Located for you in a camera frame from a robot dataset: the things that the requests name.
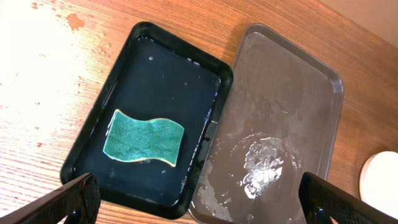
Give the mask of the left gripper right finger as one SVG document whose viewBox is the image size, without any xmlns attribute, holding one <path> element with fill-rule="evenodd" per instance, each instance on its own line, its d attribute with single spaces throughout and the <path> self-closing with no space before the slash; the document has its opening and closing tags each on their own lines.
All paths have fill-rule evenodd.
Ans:
<svg viewBox="0 0 398 224">
<path fill-rule="evenodd" d="M 311 172 L 303 173 L 298 196 L 307 223 L 397 223 L 397 219 Z"/>
</svg>

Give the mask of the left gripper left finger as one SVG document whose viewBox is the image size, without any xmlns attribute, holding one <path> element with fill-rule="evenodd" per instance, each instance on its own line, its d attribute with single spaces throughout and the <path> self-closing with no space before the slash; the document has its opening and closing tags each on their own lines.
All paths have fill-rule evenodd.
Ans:
<svg viewBox="0 0 398 224">
<path fill-rule="evenodd" d="M 1 223 L 95 223 L 100 205 L 96 178 L 86 173 L 1 217 Z"/>
</svg>

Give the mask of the white plate top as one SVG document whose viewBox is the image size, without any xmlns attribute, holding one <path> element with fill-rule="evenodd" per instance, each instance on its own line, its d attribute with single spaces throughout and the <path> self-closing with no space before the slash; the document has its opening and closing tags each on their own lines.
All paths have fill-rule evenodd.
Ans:
<svg viewBox="0 0 398 224">
<path fill-rule="evenodd" d="M 359 177 L 362 201 L 397 219 L 397 153 L 384 151 L 372 155 Z"/>
</svg>

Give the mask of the green yellow sponge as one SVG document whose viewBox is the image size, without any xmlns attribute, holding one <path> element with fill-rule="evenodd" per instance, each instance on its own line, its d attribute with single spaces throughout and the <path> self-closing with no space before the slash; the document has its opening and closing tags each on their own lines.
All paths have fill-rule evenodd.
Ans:
<svg viewBox="0 0 398 224">
<path fill-rule="evenodd" d="M 167 118 L 143 121 L 116 109 L 107 127 L 103 153 L 119 162 L 155 159 L 175 167 L 184 131 Z"/>
</svg>

